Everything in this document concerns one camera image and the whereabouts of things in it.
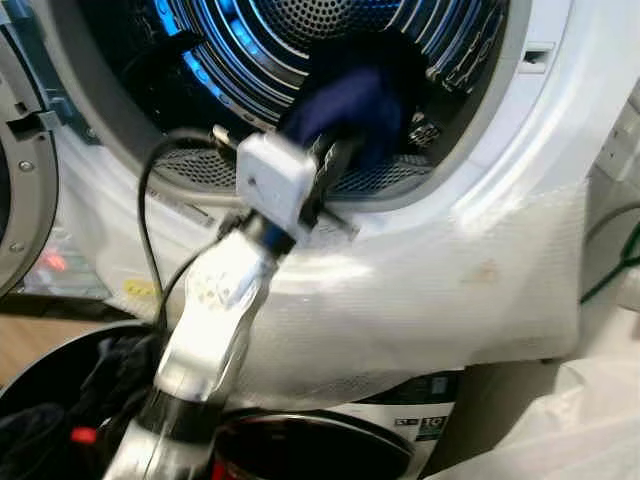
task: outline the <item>plastic wrap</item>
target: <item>plastic wrap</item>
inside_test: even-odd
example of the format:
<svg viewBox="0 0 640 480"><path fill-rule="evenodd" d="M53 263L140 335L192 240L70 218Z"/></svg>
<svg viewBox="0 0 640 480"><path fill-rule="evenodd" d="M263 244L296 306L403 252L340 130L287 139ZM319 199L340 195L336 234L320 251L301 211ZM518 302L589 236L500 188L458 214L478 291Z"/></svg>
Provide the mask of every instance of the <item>plastic wrap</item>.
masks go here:
<svg viewBox="0 0 640 480"><path fill-rule="evenodd" d="M584 207L581 183L292 255L255 320L236 400L321 408L429 372L566 353Z"/></svg>
<svg viewBox="0 0 640 480"><path fill-rule="evenodd" d="M566 363L494 450L428 479L635 480L639 395L640 352Z"/></svg>

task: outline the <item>dryer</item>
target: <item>dryer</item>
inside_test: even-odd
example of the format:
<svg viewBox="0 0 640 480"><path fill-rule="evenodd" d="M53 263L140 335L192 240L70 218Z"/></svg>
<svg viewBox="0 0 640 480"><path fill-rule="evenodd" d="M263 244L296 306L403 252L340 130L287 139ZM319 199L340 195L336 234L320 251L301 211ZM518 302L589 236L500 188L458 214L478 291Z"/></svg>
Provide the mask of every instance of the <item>dryer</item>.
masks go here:
<svg viewBox="0 0 640 480"><path fill-rule="evenodd" d="M561 289L553 283L545 293L558 309L540 319L532 320L515 303L494 315L485 307L495 304L495 297L482 292L456 297L460 292L453 288L439 290L450 272L435 265L444 258L439 249L452 248L447 239L453 231L443 225L517 209L527 199L584 181L640 74L637 2L11 0L3 5L1 181L5 185L8 178L11 191L3 200L10 213L0 217L5 290L42 248L57 202L59 219L111 291L110 302L148 315L154 296L138 237L135 193L141 162L162 132L213 123L239 136L271 129L304 78L310 42L394 27L429 56L430 86L407 139L413 154L351 172L336 188L332 208L357 225L359 234L351 241L330 224L320 225L287 259L261 312L258 353L250 352L248 359L258 365L269 354L279 377L263 372L250 377L282 386L295 373L285 368L286 358L307 353L314 338L320 349L335 349L329 372L358 363L371 380L390 364L398 366L392 375L382 375L384 381L363 381L369 386L351 393L340 379L319 374L326 397L312 405L329 406L417 374L478 361L553 356L571 347L577 335L571 291L579 261L575 234L565 244L575 250L572 267L553 272L569 292L556 295ZM148 216L164 278L213 238L227 212L242 208L234 175L218 156L201 151L176 152L156 170ZM576 222L577 231L580 219ZM440 241L430 244L424 235L433 231ZM518 235L526 238L527 232ZM538 256L544 264L543 250L524 253L534 257L528 259L532 264ZM512 257L524 253L515 249ZM478 278L505 288L518 283L508 273L497 275L494 266L500 263L492 262L488 258L470 274L460 273L459 281L450 279L458 282L452 285ZM519 291L526 288L522 283ZM175 297L179 309L179 292ZM442 310L434 310L434 305L447 310L460 298L468 298L469 308L459 322L445 321ZM539 297L533 301L547 306ZM281 322L283 330L273 328L279 317L288 320ZM346 320L339 326L336 318ZM371 336L362 338L362 332ZM273 343L278 338L287 344ZM269 350L268 342L277 347ZM405 345L411 358L385 350L392 344ZM353 352L360 355L358 362ZM303 387L298 380L302 383L291 391L302 392L296 406L304 406L312 379ZM332 396L336 391L339 398ZM272 403L281 406L278 399Z"/></svg>

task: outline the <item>blue cloth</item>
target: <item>blue cloth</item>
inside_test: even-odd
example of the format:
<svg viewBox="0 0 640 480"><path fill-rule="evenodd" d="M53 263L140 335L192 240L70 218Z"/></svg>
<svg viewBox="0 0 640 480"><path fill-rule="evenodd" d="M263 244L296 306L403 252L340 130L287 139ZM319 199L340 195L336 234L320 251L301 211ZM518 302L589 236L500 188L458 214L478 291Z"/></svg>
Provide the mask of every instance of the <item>blue cloth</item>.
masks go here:
<svg viewBox="0 0 640 480"><path fill-rule="evenodd" d="M421 98L425 58L401 33L360 34L319 43L311 71L278 130L309 147L323 132L365 136L356 168L388 161L406 141Z"/></svg>

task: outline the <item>mesh grille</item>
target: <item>mesh grille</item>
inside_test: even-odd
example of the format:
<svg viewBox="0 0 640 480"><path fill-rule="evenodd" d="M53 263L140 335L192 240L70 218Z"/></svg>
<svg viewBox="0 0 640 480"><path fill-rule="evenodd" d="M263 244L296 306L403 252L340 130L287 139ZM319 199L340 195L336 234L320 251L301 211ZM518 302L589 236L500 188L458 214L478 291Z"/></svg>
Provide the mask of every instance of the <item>mesh grille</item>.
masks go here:
<svg viewBox="0 0 640 480"><path fill-rule="evenodd" d="M298 50L313 40L382 30L400 2L388 0L256 0L274 33Z"/></svg>
<svg viewBox="0 0 640 480"><path fill-rule="evenodd" d="M424 181L432 171L423 156L401 155L394 161L367 171L347 173L335 186L333 193L340 197L361 197L386 190L412 188ZM183 188L200 192L229 193L235 190L236 173L214 150L175 150L163 157L155 172Z"/></svg>

